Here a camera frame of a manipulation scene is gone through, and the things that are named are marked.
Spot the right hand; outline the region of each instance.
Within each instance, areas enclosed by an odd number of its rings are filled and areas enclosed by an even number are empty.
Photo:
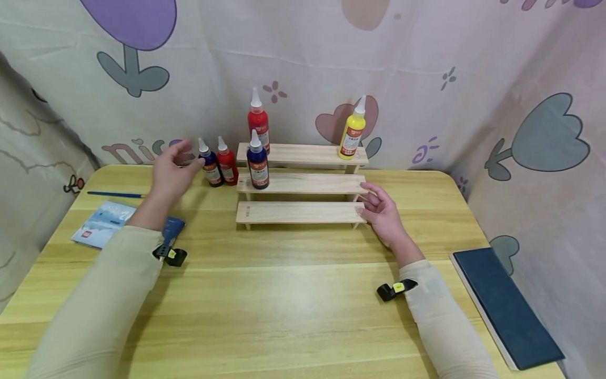
[[[364,208],[358,208],[358,213],[373,226],[383,245],[393,250],[404,240],[410,239],[400,220],[396,203],[387,192],[373,183],[361,183],[360,186],[372,192],[360,195],[358,201],[364,203]]]
[[[191,149],[191,142],[185,139],[166,149],[153,165],[153,179],[149,196],[156,195],[171,203],[176,203],[187,191],[196,174],[204,166],[204,159],[193,159],[187,166],[180,166]]]

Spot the bottle label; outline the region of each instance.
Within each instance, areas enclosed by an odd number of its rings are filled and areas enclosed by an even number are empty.
[[[210,184],[219,184],[221,183],[221,173],[219,173],[219,168],[216,163],[206,165],[202,168],[204,170],[204,176]]]
[[[234,175],[231,166],[228,164],[219,163],[219,167],[221,168],[221,172],[223,173],[223,177],[226,181],[233,181]]]
[[[255,129],[257,131],[257,136],[259,136],[259,141],[261,141],[261,144],[269,154],[269,125],[256,126]]]
[[[267,160],[261,163],[248,162],[250,166],[250,179],[253,186],[262,187],[269,183],[269,170],[267,169]]]
[[[341,146],[341,154],[345,156],[352,156],[356,153],[356,149],[362,138],[363,130],[356,130],[350,127],[347,128],[345,139],[343,140],[343,146]]]

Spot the wooden shelf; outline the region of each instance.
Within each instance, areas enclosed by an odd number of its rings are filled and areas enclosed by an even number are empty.
[[[298,164],[338,164],[340,166],[360,166],[368,164],[368,156],[363,147],[358,147],[353,159],[346,161],[337,155],[338,146],[321,145],[291,145],[271,144],[271,152],[267,160],[273,163],[298,163]],[[246,151],[248,143],[241,142],[238,145],[237,159],[246,162]]]
[[[237,224],[353,224],[365,223],[356,212],[357,202],[241,201]]]
[[[250,181],[250,174],[242,172],[238,179],[240,193],[317,193],[323,195],[361,195],[367,191],[360,187],[364,175],[330,173],[270,172],[269,186],[258,190]]]

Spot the white nozzle tip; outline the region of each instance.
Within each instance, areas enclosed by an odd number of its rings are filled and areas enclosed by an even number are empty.
[[[253,100],[250,102],[250,106],[253,108],[261,108],[261,99],[259,99],[259,92],[257,87],[253,87]]]
[[[223,137],[219,136],[219,151],[224,152],[227,150],[227,145],[223,141]]]
[[[259,140],[259,135],[257,134],[256,129],[253,129],[252,136],[250,137],[250,146],[251,147],[261,146],[261,141]]]
[[[201,153],[207,152],[208,151],[208,146],[206,146],[206,144],[204,143],[204,140],[200,137],[198,137],[198,150]]]
[[[359,113],[360,115],[363,115],[366,112],[366,95],[362,96],[360,98],[360,101],[358,102],[358,106],[354,109],[354,112]]]

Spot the black wrist band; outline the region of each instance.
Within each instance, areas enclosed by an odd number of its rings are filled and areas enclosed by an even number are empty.
[[[393,287],[390,287],[387,283],[383,284],[381,287],[377,288],[377,293],[383,301],[390,301],[401,293],[411,290],[418,285],[419,283],[412,279],[404,279],[394,283]]]
[[[171,249],[170,246],[161,244],[158,246],[156,250],[151,253],[156,259],[160,259],[160,257],[164,257],[164,261],[173,267],[181,267],[185,258],[187,257],[187,252],[182,249]]]

